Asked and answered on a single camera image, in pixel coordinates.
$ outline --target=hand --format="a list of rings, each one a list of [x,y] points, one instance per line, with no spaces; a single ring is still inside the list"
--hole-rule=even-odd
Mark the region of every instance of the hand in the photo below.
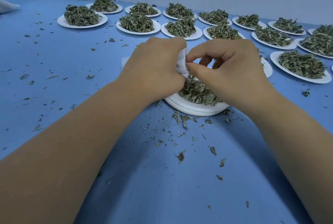
[[[151,37],[137,46],[117,81],[148,104],[177,93],[185,82],[176,72],[178,54],[184,48],[184,38]]]
[[[197,58],[201,58],[200,63],[193,63]],[[206,67],[213,59],[212,69]],[[186,62],[191,75],[205,83],[218,98],[243,112],[276,93],[250,40],[207,41],[190,50]]]

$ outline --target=blue surface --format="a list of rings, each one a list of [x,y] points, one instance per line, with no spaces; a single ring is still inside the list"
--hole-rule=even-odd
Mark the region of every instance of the blue surface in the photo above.
[[[19,11],[0,16],[0,159],[38,134],[31,131],[36,125],[47,127],[73,104],[89,97],[84,94],[92,95],[113,81],[121,71],[121,58],[130,56],[136,45],[151,36],[166,37],[161,32],[148,36],[120,32],[115,23],[126,14],[124,10],[108,15],[107,23],[96,28],[76,30],[57,24],[56,19],[67,4],[85,5],[92,1],[7,1],[21,6]],[[123,8],[132,5],[116,3]],[[168,21],[163,15],[155,20],[160,24]],[[199,20],[196,25],[208,27]],[[303,25],[306,30],[318,27]],[[235,25],[233,28],[265,51],[264,57],[275,51],[254,41],[250,31]],[[109,38],[116,42],[104,43]],[[188,48],[204,41],[205,37],[188,41]],[[333,60],[320,59],[331,68]],[[268,61],[273,67],[269,80],[276,89],[332,133],[333,82],[305,82]],[[30,76],[20,80],[24,74]],[[95,77],[86,79],[88,74]],[[52,75],[59,76],[46,79]],[[308,88],[311,94],[304,97],[301,91]],[[312,223],[259,130],[243,113],[234,108],[231,111],[232,124],[221,115],[210,117],[214,122],[211,125],[204,123],[206,118],[202,117],[198,123],[188,121],[186,135],[177,137],[185,130],[172,119],[173,109],[165,102],[150,105],[111,151],[75,223]],[[159,139],[164,141],[160,148],[155,144]],[[172,139],[179,146],[175,147]],[[215,147],[217,156],[208,146]],[[175,155],[184,150],[188,150],[185,159],[178,165]],[[219,167],[222,158],[227,159],[223,168]]]

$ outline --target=person's right hand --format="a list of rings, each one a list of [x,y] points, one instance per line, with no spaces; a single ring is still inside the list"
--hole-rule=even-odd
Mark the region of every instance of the person's right hand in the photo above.
[[[193,63],[201,58],[200,63]],[[215,60],[212,69],[207,65]],[[245,112],[277,91],[269,83],[256,46],[247,39],[213,39],[190,50],[186,66],[223,102]]]

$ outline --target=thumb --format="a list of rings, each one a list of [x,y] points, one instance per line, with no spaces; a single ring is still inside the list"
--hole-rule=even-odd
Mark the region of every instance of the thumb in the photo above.
[[[206,85],[209,85],[209,82],[212,79],[213,69],[197,63],[186,63],[186,67],[189,70],[190,75],[193,75],[206,83]]]

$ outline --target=white paper plate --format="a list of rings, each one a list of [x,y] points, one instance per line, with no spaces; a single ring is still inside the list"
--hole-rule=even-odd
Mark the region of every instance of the white paper plate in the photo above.
[[[125,12],[129,14],[130,11],[131,11],[131,8],[134,7],[134,6],[135,6],[135,5],[131,5],[131,6],[126,7],[126,8],[125,8]],[[161,11],[160,11],[158,8],[153,7],[153,9],[157,10],[157,14],[155,14],[155,15],[146,15],[147,17],[159,16],[159,15],[161,14]]]
[[[242,27],[242,28],[244,28],[244,29],[255,30],[255,29],[253,29],[253,28],[246,27],[246,26],[243,26],[243,25],[237,23],[238,18],[239,18],[239,16],[236,16],[236,17],[234,17],[234,18],[232,19],[232,21],[233,21],[234,24],[236,24],[236,25],[238,25],[239,27]],[[267,28],[267,25],[264,24],[264,23],[261,22],[261,21],[258,22],[258,25],[259,25],[260,27],[262,27],[263,29],[266,29],[266,28]]]
[[[148,34],[153,34],[153,33],[159,32],[160,29],[161,29],[161,25],[157,21],[152,20],[152,22],[153,22],[154,30],[152,30],[150,32],[142,32],[142,33],[140,33],[140,32],[133,32],[133,31],[126,30],[126,29],[124,29],[123,27],[120,26],[120,21],[118,21],[116,23],[116,27],[118,29],[120,29],[121,31],[126,32],[126,33],[136,34],[136,35],[148,35]]]
[[[306,31],[303,30],[303,29],[302,29],[303,30],[302,33],[292,33],[292,32],[289,32],[289,31],[284,31],[284,30],[278,29],[278,28],[274,27],[275,22],[276,21],[270,21],[270,22],[268,22],[269,27],[271,27],[271,28],[273,28],[275,30],[281,31],[283,33],[287,33],[287,34],[291,34],[291,35],[295,35],[295,36],[303,36],[303,35],[306,34]]]
[[[212,116],[221,113],[229,106],[223,102],[217,103],[215,106],[193,103],[181,97],[178,93],[165,98],[165,101],[180,112],[192,116]]]
[[[74,28],[74,29],[86,29],[86,28],[92,28],[92,27],[96,27],[96,26],[100,26],[104,23],[107,22],[108,17],[104,14],[100,14],[98,13],[101,17],[100,17],[100,22],[98,24],[94,24],[94,25],[89,25],[89,26],[75,26],[75,25],[70,25],[66,19],[65,16],[62,15],[57,19],[58,24],[60,24],[61,26],[67,27],[67,28]]]
[[[93,5],[94,3],[89,3],[89,4],[87,4],[86,6],[88,7],[88,8],[90,8],[90,6],[91,5]],[[114,13],[118,13],[118,12],[120,12],[120,11],[122,11],[123,10],[123,7],[122,6],[120,6],[119,4],[117,4],[117,6],[118,6],[118,9],[116,9],[115,11],[112,11],[112,12],[98,12],[98,11],[95,11],[96,13],[102,13],[102,14],[114,14]]]
[[[314,33],[316,29],[309,29],[308,32],[310,33],[310,35],[312,35]]]
[[[168,23],[165,23],[162,25],[162,28],[161,28],[161,32],[169,37],[176,37],[175,35],[172,35],[168,32],[168,30],[165,28],[165,26],[167,25]],[[193,39],[198,39],[200,37],[202,37],[202,30],[199,29],[197,26],[194,26],[196,32],[192,35],[190,35],[189,37],[184,37],[185,40],[193,40]]]
[[[305,50],[305,51],[307,51],[307,52],[311,52],[312,54],[315,54],[315,55],[321,56],[321,57],[325,57],[325,58],[333,59],[333,56],[330,57],[330,56],[326,56],[326,55],[321,55],[321,54],[319,54],[319,53],[312,52],[312,51],[310,51],[309,49],[304,48],[303,46],[301,46],[301,45],[299,44],[299,42],[302,41],[302,40],[304,40],[304,38],[298,38],[298,39],[295,39],[295,42],[296,42],[296,44],[297,44],[297,46],[298,46],[299,48],[301,48],[301,49],[303,49],[303,50]]]
[[[165,12],[165,10],[163,11],[163,15],[165,15],[165,16],[168,17],[168,18],[178,20],[178,18],[176,18],[176,17],[169,16],[169,15]],[[192,20],[196,20],[197,18],[198,18],[198,16],[197,16],[196,14],[194,14],[194,17],[192,18]]]
[[[212,25],[212,26],[217,26],[217,24],[212,24],[212,23],[209,23],[209,22],[203,20],[202,17],[200,17],[200,16],[198,16],[198,20],[202,21],[202,22],[205,23],[205,24],[209,24],[209,25]],[[227,21],[228,21],[228,25],[231,26],[231,25],[232,25],[231,20],[230,20],[230,19],[227,19]]]
[[[208,32],[207,32],[207,29],[208,29],[209,27],[207,27],[207,28],[205,28],[204,30],[203,30],[203,34],[204,34],[204,36],[206,37],[206,38],[208,38],[208,39],[210,39],[210,40],[212,40],[213,38],[208,34]],[[241,33],[239,33],[238,32],[238,35],[240,35],[243,39],[246,39],[246,37],[244,37]]]
[[[287,45],[287,46],[284,46],[284,47],[281,47],[281,46],[277,46],[277,45],[272,45],[272,44],[268,44],[264,41],[261,41],[258,37],[257,37],[257,34],[253,31],[251,33],[252,37],[257,40],[258,42],[264,44],[264,45],[267,45],[267,46],[270,46],[270,47],[274,47],[274,48],[277,48],[277,49],[283,49],[283,50],[292,50],[292,49],[295,49],[297,47],[296,45],[296,42],[292,42],[290,45]]]
[[[279,57],[280,55],[284,53],[284,52],[272,52],[271,55],[270,55],[270,58],[272,60],[272,62],[280,69],[284,70],[285,72],[289,73],[290,75],[293,75],[299,79],[302,79],[302,80],[306,80],[306,81],[309,81],[309,82],[312,82],[312,83],[319,83],[319,84],[325,84],[325,83],[329,83],[331,82],[332,80],[332,77],[331,75],[328,73],[328,71],[325,71],[324,74],[325,76],[322,78],[322,79],[309,79],[309,78],[305,78],[305,77],[302,77],[302,76],[299,76],[297,74],[294,74],[293,72],[289,71],[288,69],[285,69],[283,66],[281,66],[279,64]]]
[[[264,58],[261,58],[261,63],[264,64],[264,72],[265,72],[266,77],[267,78],[270,77],[273,74],[273,68],[272,68],[272,66]]]

